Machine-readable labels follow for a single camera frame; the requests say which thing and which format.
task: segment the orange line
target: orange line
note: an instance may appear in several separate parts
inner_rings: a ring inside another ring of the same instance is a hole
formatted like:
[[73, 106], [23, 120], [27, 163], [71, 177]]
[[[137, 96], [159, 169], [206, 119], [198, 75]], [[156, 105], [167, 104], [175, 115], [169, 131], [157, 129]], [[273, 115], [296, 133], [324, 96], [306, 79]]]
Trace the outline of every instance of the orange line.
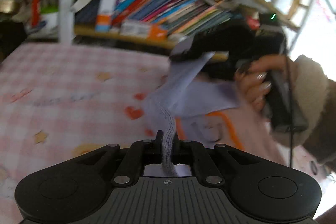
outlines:
[[181, 140], [185, 140], [185, 134], [182, 128], [182, 122], [181, 122], [181, 118], [175, 118], [175, 123], [176, 123], [176, 132], [178, 135], [178, 139]]
[[230, 138], [233, 141], [233, 143], [235, 144], [235, 147], [237, 149], [239, 149], [239, 150], [244, 151], [244, 146], [242, 145], [242, 143], [240, 142], [239, 138], [237, 137], [235, 127], [233, 126], [233, 124], [232, 124], [232, 122], [231, 122], [231, 120], [229, 119], [228, 116], [226, 116], [223, 112], [219, 112], [219, 111], [211, 112], [211, 113], [207, 114], [206, 116], [221, 117], [222, 120], [226, 124], [226, 127], [227, 127], [227, 129], [229, 131]]

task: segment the circular pad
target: circular pad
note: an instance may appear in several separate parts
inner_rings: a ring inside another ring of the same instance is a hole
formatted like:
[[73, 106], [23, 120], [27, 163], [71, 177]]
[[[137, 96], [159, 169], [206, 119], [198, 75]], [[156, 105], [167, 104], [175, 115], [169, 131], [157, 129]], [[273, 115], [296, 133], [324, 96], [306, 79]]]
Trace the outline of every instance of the circular pad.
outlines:
[[265, 178], [259, 182], [258, 188], [270, 198], [289, 198], [297, 191], [295, 182], [283, 177]]
[[39, 190], [45, 198], [67, 198], [77, 191], [77, 182], [66, 177], [54, 177], [42, 182]]

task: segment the metal screw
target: metal screw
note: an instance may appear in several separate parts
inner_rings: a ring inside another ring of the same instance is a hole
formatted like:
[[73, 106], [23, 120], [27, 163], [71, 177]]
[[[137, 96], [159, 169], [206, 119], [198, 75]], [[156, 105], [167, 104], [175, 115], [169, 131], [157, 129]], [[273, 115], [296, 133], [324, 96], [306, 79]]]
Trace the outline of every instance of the metal screw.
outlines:
[[130, 178], [128, 176], [117, 176], [114, 178], [114, 182], [118, 184], [125, 184], [130, 182]]
[[210, 184], [218, 184], [222, 182], [222, 178], [219, 176], [208, 176], [205, 180]]

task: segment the fingernail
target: fingernail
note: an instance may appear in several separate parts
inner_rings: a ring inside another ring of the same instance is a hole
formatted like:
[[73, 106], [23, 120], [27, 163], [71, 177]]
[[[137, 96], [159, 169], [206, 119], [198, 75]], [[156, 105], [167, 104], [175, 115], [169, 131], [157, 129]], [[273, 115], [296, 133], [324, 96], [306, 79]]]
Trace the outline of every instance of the fingernail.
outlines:
[[263, 72], [263, 73], [259, 74], [259, 75], [257, 76], [257, 78], [258, 78], [259, 80], [262, 80], [262, 79], [264, 79], [264, 78], [266, 77], [266, 75], [267, 75], [267, 73], [266, 73], [266, 72]]
[[249, 68], [250, 68], [251, 63], [250, 62], [246, 62], [244, 64], [242, 64], [239, 68], [238, 68], [238, 73], [243, 74], [248, 72]]
[[265, 83], [262, 83], [262, 85], [260, 86], [260, 89], [261, 90], [267, 90], [267, 89], [270, 89], [272, 86], [272, 84], [270, 82], [265, 82]]
[[245, 75], [245, 72], [242, 72], [241, 70], [236, 70], [236, 73], [235, 73], [235, 75], [239, 78], [239, 79], [241, 79], [244, 75]]

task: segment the black cable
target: black cable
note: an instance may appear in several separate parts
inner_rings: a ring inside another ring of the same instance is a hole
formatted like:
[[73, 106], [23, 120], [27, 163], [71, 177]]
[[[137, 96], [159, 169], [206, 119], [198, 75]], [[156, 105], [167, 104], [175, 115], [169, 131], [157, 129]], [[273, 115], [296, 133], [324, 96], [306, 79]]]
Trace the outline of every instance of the black cable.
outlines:
[[294, 140], [294, 123], [293, 123], [293, 94], [292, 94], [292, 81], [291, 81], [291, 72], [289, 65], [289, 57], [287, 56], [287, 43], [285, 43], [286, 56], [286, 70], [287, 70], [287, 79], [288, 79], [288, 99], [289, 99], [289, 111], [290, 111], [290, 151], [289, 151], [289, 167], [293, 167], [293, 140]]

